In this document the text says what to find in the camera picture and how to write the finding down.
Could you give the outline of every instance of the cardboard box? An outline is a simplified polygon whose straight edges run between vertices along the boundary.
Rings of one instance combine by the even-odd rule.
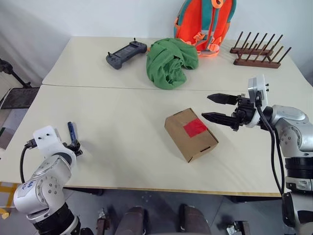
[[[188,162],[219,143],[191,108],[167,117],[165,129]]]

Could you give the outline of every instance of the red tape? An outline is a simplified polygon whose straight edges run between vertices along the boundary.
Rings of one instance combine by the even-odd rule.
[[[192,120],[187,125],[184,126],[185,131],[189,135],[189,137],[194,137],[204,131],[207,130],[207,127],[204,123],[199,119]]]

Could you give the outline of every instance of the sticker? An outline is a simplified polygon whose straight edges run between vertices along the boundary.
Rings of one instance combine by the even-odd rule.
[[[28,194],[28,192],[33,188],[33,186],[36,184],[36,180],[31,180],[29,182],[26,182],[22,185],[22,188],[18,189],[18,197],[24,197]]]
[[[189,135],[189,137],[194,137],[204,131],[207,130],[207,127],[204,123],[199,119],[195,119],[189,122],[187,125],[184,126],[185,131]]]

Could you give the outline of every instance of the black cable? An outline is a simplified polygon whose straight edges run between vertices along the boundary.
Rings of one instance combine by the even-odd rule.
[[[272,127],[270,126],[269,122],[267,121],[265,115],[262,112],[262,109],[261,109],[261,92],[260,91],[257,92],[256,98],[255,98],[255,107],[257,108],[257,111],[258,111],[260,118],[263,121],[265,127],[267,128],[267,130],[270,133],[270,138],[271,138],[270,162],[271,162],[272,172],[273,172],[274,179],[275,179],[276,185],[278,187],[278,190],[279,190],[280,194],[283,195],[282,189],[280,187],[280,184],[279,184],[279,181],[278,181],[278,178],[276,175],[275,163],[274,163],[275,135],[274,135],[274,131],[273,131]]]
[[[283,164],[283,158],[282,154],[280,152],[280,146],[279,146],[279,136],[277,129],[274,128],[275,132],[275,138],[276,138],[276,148],[277,148],[277,153],[278,153],[278,159],[279,159],[279,165],[280,165],[280,173],[282,175],[282,193],[285,192],[285,172],[284,172],[284,164]]]
[[[24,179],[24,173],[23,173],[23,163],[24,163],[24,156],[25,156],[25,152],[28,148],[35,148],[37,147],[36,141],[35,139],[31,139],[29,141],[27,141],[27,143],[24,145],[23,151],[21,153],[21,159],[20,159],[20,177],[21,177],[21,181],[22,183],[25,183],[25,179]]]
[[[24,163],[24,156],[25,156],[26,149],[28,149],[27,145],[24,146],[22,154],[21,154],[21,159],[20,159],[20,176],[21,176],[22,183],[25,183],[24,173],[23,173],[23,163]]]

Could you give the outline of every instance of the wooden rack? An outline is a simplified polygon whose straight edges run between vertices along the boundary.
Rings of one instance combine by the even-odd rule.
[[[278,42],[281,40],[283,35],[281,35],[278,40],[275,42],[275,44],[270,48],[267,49],[269,44],[271,43],[272,39],[274,38],[275,34],[273,34],[270,38],[270,40],[262,46],[260,49],[260,45],[263,43],[264,39],[267,36],[267,33],[264,34],[263,38],[259,43],[256,43],[254,46],[254,42],[259,36],[259,33],[257,33],[252,41],[252,43],[249,46],[249,43],[247,42],[251,32],[249,32],[248,36],[246,37],[243,45],[241,47],[236,47],[243,32],[240,33],[239,38],[236,41],[236,44],[234,47],[230,49],[230,53],[237,54],[238,59],[235,59],[234,65],[241,65],[241,66],[254,66],[254,67],[263,67],[263,68],[272,68],[277,69],[280,66],[280,62],[283,60],[283,58],[287,55],[287,53],[290,51],[291,47],[288,48],[288,50],[285,52],[285,54],[278,60],[278,62],[274,62],[273,60],[276,58],[276,56],[279,54],[279,52],[284,48],[281,46],[279,50],[275,53],[275,55],[270,58],[270,56],[273,54],[273,50],[278,44]],[[243,54],[247,54],[247,58],[242,58]],[[249,59],[251,55],[256,55],[254,59]]]

